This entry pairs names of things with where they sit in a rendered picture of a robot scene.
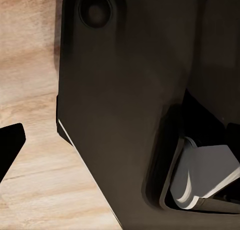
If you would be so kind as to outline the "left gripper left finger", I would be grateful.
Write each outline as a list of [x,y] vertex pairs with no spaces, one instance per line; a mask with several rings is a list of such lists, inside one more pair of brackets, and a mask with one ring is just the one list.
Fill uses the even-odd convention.
[[26,142],[22,123],[0,128],[0,183]]

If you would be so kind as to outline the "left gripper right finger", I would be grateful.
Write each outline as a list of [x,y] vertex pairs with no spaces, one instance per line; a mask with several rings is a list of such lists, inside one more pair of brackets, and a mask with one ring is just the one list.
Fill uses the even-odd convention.
[[229,123],[227,125],[224,141],[240,163],[240,125]]

